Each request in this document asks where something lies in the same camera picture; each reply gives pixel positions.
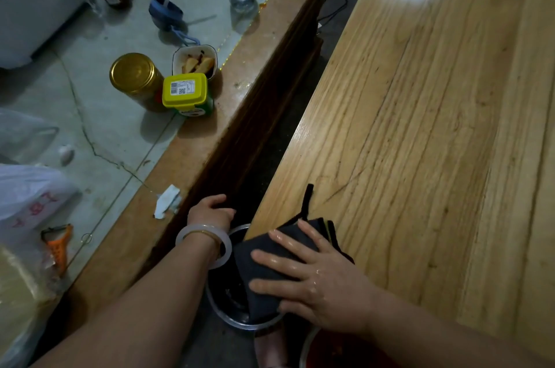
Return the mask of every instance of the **black cable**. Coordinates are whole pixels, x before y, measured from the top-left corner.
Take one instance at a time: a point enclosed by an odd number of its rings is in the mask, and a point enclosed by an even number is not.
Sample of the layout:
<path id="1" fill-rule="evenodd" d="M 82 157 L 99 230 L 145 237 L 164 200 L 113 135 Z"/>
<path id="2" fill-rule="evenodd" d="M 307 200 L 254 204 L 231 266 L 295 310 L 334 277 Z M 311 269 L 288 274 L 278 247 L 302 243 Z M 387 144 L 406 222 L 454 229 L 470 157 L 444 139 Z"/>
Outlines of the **black cable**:
<path id="1" fill-rule="evenodd" d="M 327 19 L 327 21 L 325 23 L 321 23 L 321 28 L 323 26 L 326 26 L 334 17 L 337 16 L 337 14 L 343 10 L 345 10 L 347 8 L 347 5 L 349 4 L 349 0 L 345 0 L 345 2 L 339 6 L 335 11 L 333 11 L 330 14 L 327 14 L 326 16 L 320 17 L 318 19 L 318 22 L 323 21 L 324 19 Z"/>

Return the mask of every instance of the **gold jar lid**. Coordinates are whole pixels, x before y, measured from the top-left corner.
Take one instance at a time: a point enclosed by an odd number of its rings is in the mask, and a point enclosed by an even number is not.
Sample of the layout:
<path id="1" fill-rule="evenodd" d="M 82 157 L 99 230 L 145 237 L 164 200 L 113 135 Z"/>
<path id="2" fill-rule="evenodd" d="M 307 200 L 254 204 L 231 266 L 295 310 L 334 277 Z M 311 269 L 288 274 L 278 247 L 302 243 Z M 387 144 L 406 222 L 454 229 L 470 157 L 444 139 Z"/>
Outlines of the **gold jar lid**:
<path id="1" fill-rule="evenodd" d="M 110 68 L 110 82 L 118 91 L 138 93 L 156 80 L 156 67 L 141 53 L 127 53 Z"/>

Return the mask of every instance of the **barcode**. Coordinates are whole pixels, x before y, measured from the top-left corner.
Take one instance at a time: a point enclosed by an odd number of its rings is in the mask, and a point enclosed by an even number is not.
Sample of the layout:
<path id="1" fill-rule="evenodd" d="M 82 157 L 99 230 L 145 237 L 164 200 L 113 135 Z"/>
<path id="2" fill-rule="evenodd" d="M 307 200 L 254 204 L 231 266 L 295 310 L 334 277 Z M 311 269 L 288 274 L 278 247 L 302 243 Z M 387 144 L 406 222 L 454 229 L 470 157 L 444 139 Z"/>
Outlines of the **barcode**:
<path id="1" fill-rule="evenodd" d="M 178 81 L 170 85 L 170 95 L 188 95 L 195 93 L 195 81 Z"/>

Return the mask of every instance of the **hand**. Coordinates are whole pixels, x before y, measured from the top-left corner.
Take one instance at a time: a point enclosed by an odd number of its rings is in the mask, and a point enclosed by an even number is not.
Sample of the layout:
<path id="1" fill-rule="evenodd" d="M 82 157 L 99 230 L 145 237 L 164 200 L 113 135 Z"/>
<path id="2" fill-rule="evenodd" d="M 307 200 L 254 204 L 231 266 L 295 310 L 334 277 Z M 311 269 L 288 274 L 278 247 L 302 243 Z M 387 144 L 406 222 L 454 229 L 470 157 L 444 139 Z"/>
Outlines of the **hand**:
<path id="1" fill-rule="evenodd" d="M 208 196 L 202 199 L 189 210 L 187 225 L 212 225 L 226 233 L 229 232 L 229 226 L 236 210 L 230 208 L 213 209 L 217 204 L 224 203 L 226 198 L 225 194 L 218 194 L 217 196 Z"/>
<path id="2" fill-rule="evenodd" d="M 327 330 L 365 334 L 373 298 L 381 290 L 309 223 L 299 220 L 298 225 L 320 252 L 280 231 L 269 236 L 306 264 L 261 250 L 251 256 L 258 264 L 300 281 L 254 279 L 249 287 L 257 294 L 284 298 L 279 306 L 283 313 L 297 314 Z"/>

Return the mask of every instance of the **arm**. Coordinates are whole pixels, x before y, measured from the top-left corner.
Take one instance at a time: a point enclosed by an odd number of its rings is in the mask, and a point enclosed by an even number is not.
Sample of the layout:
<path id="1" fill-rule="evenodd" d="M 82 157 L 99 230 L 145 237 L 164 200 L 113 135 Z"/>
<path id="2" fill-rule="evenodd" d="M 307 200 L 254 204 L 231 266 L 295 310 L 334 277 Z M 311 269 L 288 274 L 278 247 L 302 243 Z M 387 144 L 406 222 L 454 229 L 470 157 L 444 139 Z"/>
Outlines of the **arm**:
<path id="1" fill-rule="evenodd" d="M 299 281 L 255 279 L 257 293 L 280 296 L 280 311 L 324 329 L 373 341 L 405 368 L 555 367 L 509 341 L 440 320 L 373 285 L 307 222 L 299 228 L 318 246 L 315 252 L 278 231 L 270 238 L 306 264 L 254 250 L 255 262 Z"/>
<path id="2" fill-rule="evenodd" d="M 188 224 L 229 230 L 232 209 L 212 209 L 225 195 L 191 208 Z M 170 367 L 180 355 L 217 257 L 214 239 L 192 233 L 99 316 L 39 359 L 47 367 Z"/>

